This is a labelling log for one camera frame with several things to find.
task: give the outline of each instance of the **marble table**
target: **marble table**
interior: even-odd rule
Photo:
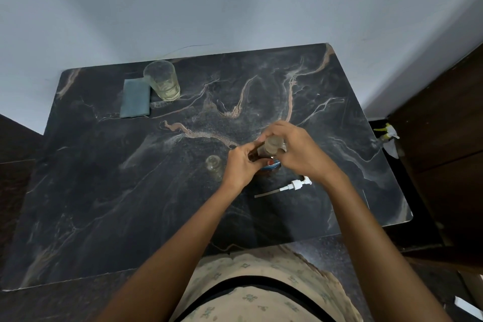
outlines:
[[[181,97],[152,94],[147,117],[119,118],[124,79],[148,64],[62,73],[3,272],[4,290],[141,265],[215,191],[210,154],[283,119],[348,174],[381,225],[408,204],[328,44],[173,59]],[[319,185],[255,199],[297,176],[257,177],[226,211],[206,254],[339,233]]]

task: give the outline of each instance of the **blue-gray napkin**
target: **blue-gray napkin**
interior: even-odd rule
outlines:
[[[143,78],[125,79],[119,117],[149,115],[149,93],[151,87]]]

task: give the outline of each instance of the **patterned clothing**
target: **patterned clothing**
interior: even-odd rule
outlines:
[[[330,273],[319,271],[284,246],[202,259],[190,279],[170,322],[214,285],[237,276],[267,276],[286,283],[316,302],[337,322],[360,322],[362,317]],[[197,307],[183,321],[248,322],[276,320],[319,321],[290,298],[255,286],[238,287]]]

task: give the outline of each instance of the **hand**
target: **hand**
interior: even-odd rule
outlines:
[[[324,176],[329,173],[341,171],[304,129],[286,121],[277,121],[270,124],[257,141],[265,141],[268,136],[272,135],[284,138],[287,152],[279,149],[277,158],[283,166],[290,168],[293,172],[323,181]]]
[[[270,159],[259,159],[256,162],[248,160],[248,153],[257,143],[247,143],[228,152],[225,173],[221,185],[239,194],[252,180],[253,175],[262,167],[267,166]]]

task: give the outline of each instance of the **wooden cabinet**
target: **wooden cabinet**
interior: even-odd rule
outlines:
[[[389,122],[444,239],[481,252],[483,45],[399,108]]]

